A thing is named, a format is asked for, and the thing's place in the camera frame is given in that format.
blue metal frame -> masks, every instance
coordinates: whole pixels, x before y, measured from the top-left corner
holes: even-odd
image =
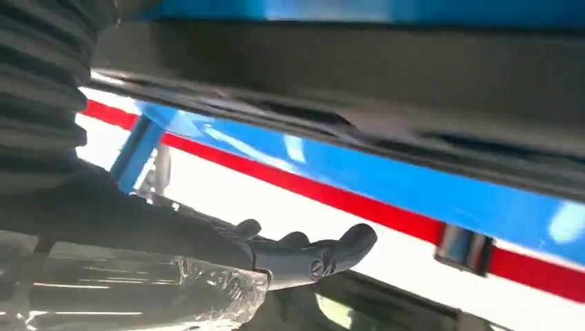
[[[137,103],[192,141],[585,265],[585,205],[166,106]]]
[[[122,192],[128,194],[132,192],[164,132],[164,127],[157,122],[147,116],[140,116],[110,169]]]
[[[142,13],[141,18],[583,28],[585,3],[582,0],[163,0]]]

plastic wrap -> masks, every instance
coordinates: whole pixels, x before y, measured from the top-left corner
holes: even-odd
[[[188,257],[39,241],[0,231],[0,330],[231,330],[266,275]]]

